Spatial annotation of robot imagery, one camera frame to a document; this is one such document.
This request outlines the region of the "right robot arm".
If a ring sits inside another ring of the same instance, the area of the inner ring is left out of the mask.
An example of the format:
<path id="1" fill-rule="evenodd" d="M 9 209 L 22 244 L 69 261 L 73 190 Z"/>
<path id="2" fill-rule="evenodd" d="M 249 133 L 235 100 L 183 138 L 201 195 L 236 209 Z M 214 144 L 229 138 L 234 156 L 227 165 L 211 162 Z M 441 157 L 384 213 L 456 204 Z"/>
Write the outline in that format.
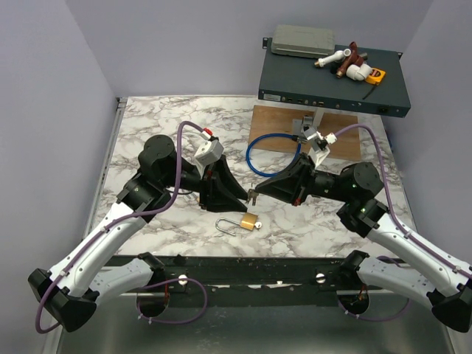
<path id="1" fill-rule="evenodd" d="M 378 170 L 369 162 L 351 164 L 334 174 L 317 170 L 303 153 L 255 191 L 293 206 L 308 196 L 342 202 L 336 214 L 346 229 L 390 250 L 409 268 L 384 265 L 354 251 L 339 271 L 341 284 L 354 289 L 363 283 L 395 292 L 424 305 L 452 330 L 467 333 L 471 328 L 471 265 L 401 222 L 390 206 L 377 200 L 384 188 Z"/>

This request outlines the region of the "silver key with ring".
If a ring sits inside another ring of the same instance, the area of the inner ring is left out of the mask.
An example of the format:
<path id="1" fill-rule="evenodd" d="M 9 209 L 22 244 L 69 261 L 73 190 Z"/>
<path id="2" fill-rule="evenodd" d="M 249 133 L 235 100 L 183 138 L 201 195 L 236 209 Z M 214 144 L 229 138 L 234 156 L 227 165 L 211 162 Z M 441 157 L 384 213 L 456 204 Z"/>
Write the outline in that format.
<path id="1" fill-rule="evenodd" d="M 249 189 L 247 192 L 246 203 L 255 206 L 257 203 L 257 196 L 259 195 L 254 189 Z"/>

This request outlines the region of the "yellow tape measure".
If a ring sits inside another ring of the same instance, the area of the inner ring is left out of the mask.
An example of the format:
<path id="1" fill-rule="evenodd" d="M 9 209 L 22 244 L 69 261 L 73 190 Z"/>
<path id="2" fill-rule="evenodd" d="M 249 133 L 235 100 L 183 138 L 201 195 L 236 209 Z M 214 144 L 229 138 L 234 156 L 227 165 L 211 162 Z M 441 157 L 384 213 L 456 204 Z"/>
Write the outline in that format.
<path id="1" fill-rule="evenodd" d="M 386 72 L 378 68 L 372 68 L 370 74 L 366 77 L 365 81 L 371 85 L 378 86 L 381 81 L 385 78 Z"/>

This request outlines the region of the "brown pipe fitting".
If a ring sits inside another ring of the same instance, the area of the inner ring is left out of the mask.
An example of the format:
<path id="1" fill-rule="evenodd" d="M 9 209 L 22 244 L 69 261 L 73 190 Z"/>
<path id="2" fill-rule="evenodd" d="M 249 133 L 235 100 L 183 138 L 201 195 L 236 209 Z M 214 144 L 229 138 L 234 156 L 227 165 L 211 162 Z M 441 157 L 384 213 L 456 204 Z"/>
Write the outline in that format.
<path id="1" fill-rule="evenodd" d="M 344 54 L 344 60 L 336 71 L 337 78 L 345 76 L 351 65 L 361 66 L 364 63 L 364 57 L 358 53 L 358 46 L 355 41 L 351 42 L 345 51 L 347 54 Z"/>

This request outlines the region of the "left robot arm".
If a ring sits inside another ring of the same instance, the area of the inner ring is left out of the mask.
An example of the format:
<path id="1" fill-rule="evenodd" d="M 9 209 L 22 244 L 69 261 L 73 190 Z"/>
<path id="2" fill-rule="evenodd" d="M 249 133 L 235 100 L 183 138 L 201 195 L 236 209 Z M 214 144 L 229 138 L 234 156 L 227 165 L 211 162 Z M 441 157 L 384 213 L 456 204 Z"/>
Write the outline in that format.
<path id="1" fill-rule="evenodd" d="M 125 184 L 99 225 L 62 261 L 49 270 L 37 268 L 28 283 L 42 310 L 68 332 L 81 328 L 98 305 L 109 297 L 134 288 L 158 290 L 163 268 L 151 254 L 140 254 L 108 278 L 100 270 L 121 245 L 158 214 L 168 210 L 184 189 L 199 194 L 199 204 L 208 212 L 246 212 L 248 193 L 229 170 L 218 139 L 204 147 L 215 151 L 216 161 L 202 171 L 187 162 L 166 135 L 149 138 L 138 156 L 139 168 Z"/>

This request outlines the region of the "blue rack network switch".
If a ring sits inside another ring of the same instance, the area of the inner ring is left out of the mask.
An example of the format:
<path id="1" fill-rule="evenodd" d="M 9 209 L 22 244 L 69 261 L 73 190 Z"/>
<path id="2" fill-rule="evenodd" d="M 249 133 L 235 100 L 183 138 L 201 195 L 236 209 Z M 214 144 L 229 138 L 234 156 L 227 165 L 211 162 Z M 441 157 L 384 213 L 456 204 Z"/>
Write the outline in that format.
<path id="1" fill-rule="evenodd" d="M 400 118 L 411 108 L 399 52 L 359 49 L 367 54 L 369 65 L 386 72 L 374 87 L 337 78 L 328 66 L 317 69 L 310 58 L 274 54 L 271 42 L 271 38 L 263 39 L 266 53 L 258 89 L 261 100 Z"/>

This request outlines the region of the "wooden board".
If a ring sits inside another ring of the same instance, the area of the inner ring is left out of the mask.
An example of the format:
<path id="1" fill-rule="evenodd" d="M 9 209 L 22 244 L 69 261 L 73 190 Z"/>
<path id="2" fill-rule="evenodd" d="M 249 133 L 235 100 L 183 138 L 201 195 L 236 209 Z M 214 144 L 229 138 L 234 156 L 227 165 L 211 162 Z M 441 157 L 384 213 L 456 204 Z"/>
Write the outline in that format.
<path id="1" fill-rule="evenodd" d="M 294 132 L 294 121 L 304 117 L 314 116 L 313 111 L 280 108 L 274 106 L 256 105 L 253 109 L 249 140 L 251 143 L 256 138 L 269 133 Z M 356 124 L 358 117 L 349 114 L 323 113 L 318 130 L 325 136 L 335 133 L 349 125 Z M 268 150 L 281 153 L 293 153 L 296 151 L 295 141 L 289 138 L 273 137 L 264 138 L 255 144 L 259 150 Z M 361 160 L 361 139 L 358 130 L 350 130 L 343 133 L 337 142 L 330 146 L 330 158 L 343 159 L 352 162 Z"/>

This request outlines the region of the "grey metal socket bracket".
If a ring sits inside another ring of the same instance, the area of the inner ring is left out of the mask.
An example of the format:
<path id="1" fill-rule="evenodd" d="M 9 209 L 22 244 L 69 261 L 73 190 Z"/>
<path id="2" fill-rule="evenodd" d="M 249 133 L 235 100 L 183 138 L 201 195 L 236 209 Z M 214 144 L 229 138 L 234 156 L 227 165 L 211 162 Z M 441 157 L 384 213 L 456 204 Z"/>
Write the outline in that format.
<path id="1" fill-rule="evenodd" d="M 316 132 L 314 118 L 311 116 L 303 116 L 302 119 L 292 121 L 292 139 L 298 143 L 306 143 Z"/>

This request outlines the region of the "white pipe elbow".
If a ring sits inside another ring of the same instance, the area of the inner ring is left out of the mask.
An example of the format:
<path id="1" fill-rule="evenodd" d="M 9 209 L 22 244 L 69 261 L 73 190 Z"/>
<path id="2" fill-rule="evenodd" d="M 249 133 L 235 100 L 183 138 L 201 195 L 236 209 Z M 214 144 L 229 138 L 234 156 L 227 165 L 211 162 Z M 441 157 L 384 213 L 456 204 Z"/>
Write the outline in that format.
<path id="1" fill-rule="evenodd" d="M 346 70 L 346 76 L 352 80 L 365 81 L 372 73 L 372 67 L 366 63 L 360 66 L 351 64 Z"/>

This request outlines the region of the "white pipe with brass end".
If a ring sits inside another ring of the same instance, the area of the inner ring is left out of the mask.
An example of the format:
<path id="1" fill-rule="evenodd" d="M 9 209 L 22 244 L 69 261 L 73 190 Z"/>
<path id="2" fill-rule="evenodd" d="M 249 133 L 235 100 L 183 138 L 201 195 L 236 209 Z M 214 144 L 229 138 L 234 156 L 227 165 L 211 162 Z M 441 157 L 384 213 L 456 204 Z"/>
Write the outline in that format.
<path id="1" fill-rule="evenodd" d="M 350 48 L 346 48 L 343 50 L 338 50 L 334 52 L 332 55 L 329 55 L 324 58 L 319 58 L 315 63 L 314 66 L 316 68 L 323 68 L 324 66 L 331 64 L 331 63 L 341 63 L 346 58 L 348 58 L 352 54 L 352 50 Z"/>

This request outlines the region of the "grey plastic case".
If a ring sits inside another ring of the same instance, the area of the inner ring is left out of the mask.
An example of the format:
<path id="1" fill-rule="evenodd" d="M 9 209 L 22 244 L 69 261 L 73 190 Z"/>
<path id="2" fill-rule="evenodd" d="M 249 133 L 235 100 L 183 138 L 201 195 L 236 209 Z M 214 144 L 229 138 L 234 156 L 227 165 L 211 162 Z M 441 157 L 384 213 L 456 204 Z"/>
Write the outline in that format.
<path id="1" fill-rule="evenodd" d="M 278 25 L 271 41 L 271 52 L 302 58 L 320 58 L 335 52 L 331 29 Z"/>

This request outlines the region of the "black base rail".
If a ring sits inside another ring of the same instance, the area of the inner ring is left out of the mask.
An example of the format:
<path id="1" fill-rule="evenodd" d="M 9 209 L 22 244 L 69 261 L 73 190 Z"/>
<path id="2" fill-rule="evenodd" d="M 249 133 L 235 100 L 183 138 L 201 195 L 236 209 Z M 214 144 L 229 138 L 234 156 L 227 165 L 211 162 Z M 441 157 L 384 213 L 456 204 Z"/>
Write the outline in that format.
<path id="1" fill-rule="evenodd" d="M 161 256 L 156 288 L 133 289 L 145 306 L 220 308 L 337 306 L 365 287 L 342 258 Z"/>

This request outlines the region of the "brass padlock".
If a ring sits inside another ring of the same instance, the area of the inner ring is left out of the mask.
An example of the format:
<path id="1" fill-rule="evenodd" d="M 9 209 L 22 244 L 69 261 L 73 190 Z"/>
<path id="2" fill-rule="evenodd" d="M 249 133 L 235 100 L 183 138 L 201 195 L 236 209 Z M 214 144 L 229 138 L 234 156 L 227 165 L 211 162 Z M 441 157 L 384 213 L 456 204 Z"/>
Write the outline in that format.
<path id="1" fill-rule="evenodd" d="M 196 202 L 197 204 L 200 202 L 200 197 L 195 193 L 190 193 L 188 195 L 185 195 L 185 198 L 188 201 Z"/>
<path id="2" fill-rule="evenodd" d="M 235 236 L 235 233 L 232 232 L 231 230 L 228 230 L 228 229 L 225 229 L 225 228 L 222 228 L 221 227 L 221 224 L 222 223 L 229 223 L 231 225 L 234 225 L 234 226 L 238 226 L 240 227 L 241 229 L 245 229 L 245 230 L 249 230 L 249 231 L 253 231 L 254 229 L 256 229 L 254 227 L 254 224 L 256 222 L 261 222 L 261 221 L 258 221 L 258 216 L 255 215 L 255 214 L 252 214 L 252 213 L 245 213 L 243 215 L 243 217 L 241 218 L 240 221 L 234 221 L 234 220 L 230 220 L 228 218 L 219 218 L 216 220 L 215 222 L 215 228 L 219 231 L 219 232 L 222 232 L 226 235 L 231 235 L 231 236 Z"/>

